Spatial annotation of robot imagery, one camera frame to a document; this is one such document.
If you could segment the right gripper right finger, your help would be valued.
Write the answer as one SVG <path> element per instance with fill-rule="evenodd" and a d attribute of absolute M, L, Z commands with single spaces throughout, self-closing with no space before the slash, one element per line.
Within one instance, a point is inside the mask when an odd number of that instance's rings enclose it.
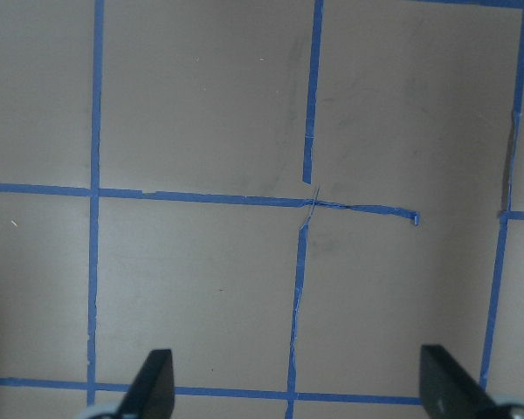
<path fill-rule="evenodd" d="M 422 345 L 419 400 L 430 418 L 524 418 L 524 402 L 491 397 L 441 345 Z"/>

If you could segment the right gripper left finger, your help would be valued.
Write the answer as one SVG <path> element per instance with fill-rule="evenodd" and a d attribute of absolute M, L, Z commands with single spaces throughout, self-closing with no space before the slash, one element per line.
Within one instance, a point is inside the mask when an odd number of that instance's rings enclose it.
<path fill-rule="evenodd" d="M 115 417 L 169 419 L 174 407 L 172 351 L 152 350 L 115 411 Z"/>

